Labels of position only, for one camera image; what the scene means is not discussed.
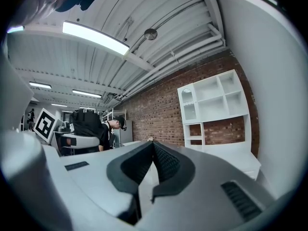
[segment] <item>chair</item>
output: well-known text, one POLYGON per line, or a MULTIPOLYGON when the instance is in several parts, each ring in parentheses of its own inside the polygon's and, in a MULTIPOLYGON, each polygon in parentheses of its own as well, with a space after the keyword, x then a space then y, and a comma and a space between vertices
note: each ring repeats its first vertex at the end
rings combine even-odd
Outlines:
POLYGON ((88 153, 90 150, 96 151, 99 144, 100 140, 96 137, 78 136, 73 133, 61 135, 61 147, 69 149, 71 155, 75 155, 76 150, 80 150, 77 154, 88 153), (70 145, 66 143, 66 139, 71 140, 70 145))

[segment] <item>ceiling fixture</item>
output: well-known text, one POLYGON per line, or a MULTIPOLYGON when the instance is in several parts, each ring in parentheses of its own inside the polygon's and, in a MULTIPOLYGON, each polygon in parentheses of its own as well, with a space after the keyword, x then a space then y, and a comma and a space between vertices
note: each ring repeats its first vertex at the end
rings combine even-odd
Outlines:
POLYGON ((24 30, 24 26, 15 26, 15 27, 9 28, 9 30, 7 30, 7 33, 20 32, 23 30, 24 30))
POLYGON ((125 55, 129 50, 126 44, 115 38, 77 23, 64 21, 62 32, 103 45, 121 55, 125 55))
POLYGON ((154 39, 157 38, 157 31, 155 29, 153 29, 153 28, 147 29, 144 32, 144 37, 147 40, 154 40, 154 39))
POLYGON ((87 95, 87 96, 95 97, 95 98, 102 98, 102 96, 99 95, 99 94, 94 94, 94 93, 90 93, 90 92, 86 92, 86 91, 72 90, 72 92, 77 93, 77 94, 81 94, 81 95, 87 95))
POLYGON ((87 108, 87 107, 80 107, 80 109, 85 109, 85 110, 96 110, 95 108, 87 108))
POLYGON ((33 87, 42 87, 42 88, 47 88, 47 89, 51 89, 51 85, 47 85, 47 84, 42 84, 42 83, 37 83, 37 82, 29 82, 30 86, 33 87))
POLYGON ((67 107, 67 105, 56 104, 56 103, 52 103, 51 105, 54 105, 54 106, 61 106, 61 107, 67 107))

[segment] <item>ceiling light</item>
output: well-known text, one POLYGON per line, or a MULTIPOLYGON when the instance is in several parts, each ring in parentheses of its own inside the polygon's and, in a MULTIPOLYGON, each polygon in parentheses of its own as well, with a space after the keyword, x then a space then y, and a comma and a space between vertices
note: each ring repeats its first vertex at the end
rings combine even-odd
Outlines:
POLYGON ((61 106, 61 107, 67 107, 67 105, 55 104, 55 103, 52 103, 51 105, 54 105, 54 106, 61 106))
POLYGON ((82 95, 87 95, 87 96, 95 97, 95 98, 102 98, 101 95, 90 93, 90 92, 85 92, 85 91, 80 91, 80 90, 72 90, 72 92, 73 93, 77 93, 77 94, 82 94, 82 95))
POLYGON ((87 108, 87 107, 80 107, 80 109, 85 109, 85 110, 96 110, 95 108, 87 108))
POLYGON ((129 50, 129 47, 126 44, 123 44, 115 38, 76 23, 64 21, 62 32, 103 45, 121 55, 125 55, 129 50))
POLYGON ((29 82, 30 86, 34 86, 34 87, 43 87, 43 88, 47 88, 47 89, 51 89, 51 85, 47 85, 47 84, 42 84, 42 83, 37 83, 37 82, 29 82))
POLYGON ((23 30, 24 30, 24 26, 16 26, 16 27, 11 27, 9 30, 7 30, 7 33, 20 32, 23 30))

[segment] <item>white table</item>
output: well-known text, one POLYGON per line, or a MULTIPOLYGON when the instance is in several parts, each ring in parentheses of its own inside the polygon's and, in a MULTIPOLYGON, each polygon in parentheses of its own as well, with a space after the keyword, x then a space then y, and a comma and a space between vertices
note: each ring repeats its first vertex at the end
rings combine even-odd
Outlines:
POLYGON ((135 144, 135 143, 139 143, 139 142, 141 142, 141 141, 127 142, 127 143, 123 143, 122 145, 128 146, 128 145, 135 144))

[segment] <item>white shelf unit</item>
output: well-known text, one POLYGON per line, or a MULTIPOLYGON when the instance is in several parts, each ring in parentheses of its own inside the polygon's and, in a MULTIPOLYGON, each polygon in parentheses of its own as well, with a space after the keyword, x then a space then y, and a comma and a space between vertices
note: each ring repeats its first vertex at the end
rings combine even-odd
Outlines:
POLYGON ((185 147, 223 158, 256 179, 261 164, 251 153, 251 122, 248 104, 235 70, 178 88, 178 95, 185 147), (244 142, 206 145, 204 122, 238 116, 244 118, 244 142), (197 124, 200 125, 201 135, 190 135, 190 125, 197 124))
POLYGON ((124 115, 124 118, 126 120, 126 110, 114 110, 112 108, 112 110, 109 112, 108 110, 106 110, 106 115, 104 115, 102 117, 102 122, 107 119, 107 121, 112 120, 115 116, 119 116, 119 115, 124 115))

